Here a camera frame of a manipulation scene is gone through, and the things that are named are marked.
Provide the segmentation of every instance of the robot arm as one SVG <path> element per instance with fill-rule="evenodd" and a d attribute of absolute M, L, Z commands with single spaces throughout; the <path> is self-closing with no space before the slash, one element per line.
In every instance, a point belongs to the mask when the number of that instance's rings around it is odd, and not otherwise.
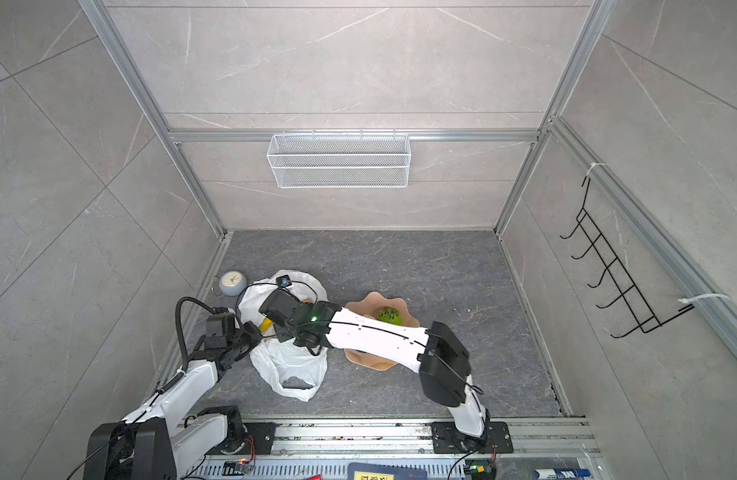
<path fill-rule="evenodd" d="M 177 374 L 120 422 L 94 431 L 84 480 L 176 478 L 177 472 L 185 472 L 208 451 L 233 454 L 245 445 L 246 428 L 237 406 L 207 408 L 186 428 L 180 429 L 180 423 L 224 372 L 258 345 L 262 334 L 250 322 L 240 325 L 228 309 L 212 309 L 185 297 L 177 303 L 178 336 L 178 312 L 185 300 L 211 313 L 206 335 L 191 355 L 180 337 L 183 362 Z M 469 352 L 445 324 L 433 322 L 429 329 L 395 326 L 336 303 L 300 302 L 284 288 L 270 293 L 259 312 L 276 324 L 280 341 L 293 338 L 295 345 L 306 347 L 312 355 L 322 347 L 361 350 L 417 372 L 425 395 L 449 408 L 463 434 L 463 451 L 488 442 L 488 410 L 479 402 L 477 387 L 472 387 Z"/>
<path fill-rule="evenodd" d="M 449 408 L 457 430 L 474 446 L 486 442 L 488 411 L 472 387 L 469 352 L 444 323 L 433 322 L 430 329 L 395 326 L 336 303 L 300 302 L 284 289 L 270 293 L 259 312 L 276 324 L 278 339 L 285 341 L 287 333 L 310 353 L 321 346 L 360 350 L 419 373 L 424 394 Z"/>

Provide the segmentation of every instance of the red wire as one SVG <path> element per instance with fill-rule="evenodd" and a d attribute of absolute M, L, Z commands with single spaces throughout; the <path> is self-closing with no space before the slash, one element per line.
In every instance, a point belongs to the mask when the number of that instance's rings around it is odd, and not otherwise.
<path fill-rule="evenodd" d="M 241 460 L 243 465 L 248 465 L 256 459 L 256 447 L 254 447 L 254 436 L 249 435 L 247 438 L 251 439 L 251 457 L 248 460 Z"/>
<path fill-rule="evenodd" d="M 497 461 L 497 444 L 493 443 L 493 440 L 491 440 L 491 446 L 493 447 L 493 455 L 491 456 L 491 468 L 493 468 L 493 463 Z"/>

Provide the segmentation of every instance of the gray marble wall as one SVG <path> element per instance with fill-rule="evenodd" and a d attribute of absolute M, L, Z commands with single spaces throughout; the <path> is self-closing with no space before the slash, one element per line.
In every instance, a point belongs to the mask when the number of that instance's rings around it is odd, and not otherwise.
<path fill-rule="evenodd" d="M 586 0 L 108 0 L 173 128 L 537 128 Z M 493 227 L 526 144 L 415 144 L 408 188 L 281 190 L 187 144 L 229 228 Z"/>
<path fill-rule="evenodd" d="M 201 128 L 536 128 L 589 9 L 586 0 L 106 4 L 169 121 Z"/>
<path fill-rule="evenodd" d="M 563 116 L 737 305 L 737 1 L 620 0 Z M 550 141 L 504 237 L 574 413 L 620 478 L 737 478 L 737 361 L 697 312 L 612 338 L 632 316 L 594 306 L 615 287 L 589 288 L 603 265 L 559 237 L 584 173 Z M 673 315 L 680 290 L 594 186 L 587 206 Z"/>
<path fill-rule="evenodd" d="M 526 142 L 412 144 L 405 188 L 278 188 L 267 143 L 184 144 L 228 228 L 490 230 Z"/>
<path fill-rule="evenodd" d="M 216 243 L 153 137 L 75 0 L 0 0 L 0 479 L 139 404 Z"/>
<path fill-rule="evenodd" d="M 737 305 L 737 0 L 622 0 L 563 116 Z"/>

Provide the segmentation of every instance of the label sticker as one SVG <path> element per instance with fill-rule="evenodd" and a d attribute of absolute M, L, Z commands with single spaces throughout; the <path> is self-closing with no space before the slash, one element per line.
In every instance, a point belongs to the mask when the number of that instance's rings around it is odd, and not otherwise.
<path fill-rule="evenodd" d="M 387 473 L 355 472 L 352 480 L 394 480 L 395 475 Z"/>

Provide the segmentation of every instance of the metal extrusion bar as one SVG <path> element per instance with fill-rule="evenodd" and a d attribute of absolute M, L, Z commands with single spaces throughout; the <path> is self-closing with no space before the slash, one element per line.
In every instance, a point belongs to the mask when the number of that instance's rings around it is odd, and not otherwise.
<path fill-rule="evenodd" d="M 592 163 L 601 163 L 562 118 L 553 118 L 549 129 L 571 156 L 579 161 L 584 170 Z M 589 177 L 597 183 L 597 187 L 622 214 L 627 224 L 686 296 L 720 291 L 707 273 L 664 230 L 658 220 L 629 192 L 610 168 L 593 168 L 589 172 Z M 694 305 L 737 359 L 736 306 L 729 300 L 719 298 L 703 299 Z"/>
<path fill-rule="evenodd" d="M 278 424 L 266 459 L 459 458 L 433 452 L 432 421 L 446 418 L 267 418 Z M 584 418 L 492 418 L 506 422 L 515 448 L 501 458 L 600 456 Z M 489 458 L 475 454 L 471 458 Z M 242 456 L 214 456 L 233 460 Z"/>
<path fill-rule="evenodd" d="M 565 71 L 560 77 L 560 82 L 555 89 L 553 98 L 549 102 L 549 107 L 542 119 L 542 125 L 546 125 L 547 121 L 552 117 L 563 113 L 568 99 L 571 98 L 576 82 L 579 81 L 579 76 L 581 76 L 585 65 L 587 65 L 589 56 L 593 54 L 595 45 L 598 43 L 605 24 L 608 23 L 608 19 L 615 6 L 616 0 L 595 0 L 589 8 L 589 14 L 582 27 L 582 32 L 579 34 L 579 39 L 576 41 L 573 52 L 571 52 L 571 57 L 565 66 Z"/>
<path fill-rule="evenodd" d="M 595 45 L 600 39 L 600 35 L 603 33 L 605 24 L 608 22 L 611 12 L 616 5 L 616 0 L 595 0 L 592 7 L 589 9 L 589 15 L 587 20 L 584 22 L 582 32 L 579 34 L 579 38 L 576 41 L 576 45 L 571 52 L 568 64 L 565 66 L 565 71 L 560 77 L 555 93 L 553 94 L 552 100 L 549 101 L 549 107 L 544 114 L 542 119 L 540 131 L 543 132 L 542 137 L 539 138 L 539 142 L 534 149 L 529 152 L 523 165 L 520 167 L 520 172 L 517 175 L 515 182 L 513 183 L 512 189 L 509 191 L 507 201 L 504 203 L 504 208 L 499 214 L 496 226 L 493 231 L 498 236 L 504 233 L 507 228 L 509 219 L 512 217 L 515 207 L 517 206 L 518 199 L 523 195 L 523 191 L 528 184 L 528 179 L 536 168 L 536 162 L 539 161 L 539 157 L 544 149 L 547 124 L 549 120 L 559 115 L 565 109 L 565 104 L 568 103 L 568 99 L 571 97 L 573 88 L 576 86 L 576 82 L 579 81 L 579 76 L 584 70 L 584 66 L 587 65 L 589 56 L 593 53 Z"/>
<path fill-rule="evenodd" d="M 498 236 L 501 236 L 501 234 L 504 233 L 504 229 L 507 228 L 507 223 L 512 217 L 517 203 L 520 201 L 520 196 L 523 195 L 523 190 L 526 189 L 528 179 L 531 178 L 533 169 L 536 168 L 536 163 L 539 161 L 539 156 L 542 154 L 542 150 L 544 150 L 544 145 L 546 144 L 548 137 L 549 134 L 546 131 L 543 131 L 539 134 L 539 139 L 532 143 L 531 148 L 528 149 L 526 159 L 520 167 L 517 178 L 515 178 L 512 187 L 509 188 L 509 194 L 507 195 L 507 199 L 504 201 L 502 211 L 499 212 L 497 223 L 493 226 L 493 231 Z"/>
<path fill-rule="evenodd" d="M 126 84 L 128 84 L 136 102 L 152 125 L 152 129 L 157 134 L 169 157 L 171 157 L 176 169 L 180 172 L 185 183 L 187 183 L 187 187 L 190 188 L 192 196 L 195 197 L 198 206 L 200 206 L 209 224 L 214 229 L 216 235 L 221 237 L 226 230 L 222 225 L 220 216 L 216 213 L 208 195 L 203 190 L 200 180 L 198 180 L 192 171 L 190 163 L 181 150 L 169 138 L 168 126 L 166 125 L 162 111 L 158 108 L 150 90 L 144 83 L 142 75 L 136 68 L 123 39 L 120 37 L 120 33 L 115 28 L 110 14 L 107 12 L 101 0 L 78 0 L 78 3 L 84 10 L 89 22 L 94 26 L 96 33 L 99 34 L 99 38 L 107 49 L 107 52 L 110 53 L 115 66 L 123 76 Z"/>
<path fill-rule="evenodd" d="M 187 142 L 268 142 L 277 134 L 406 134 L 412 141 L 536 141 L 539 132 L 530 129 L 502 128 L 475 130 L 425 130 L 425 129 L 342 129 L 342 130 L 171 130 L 169 136 L 176 143 Z"/>

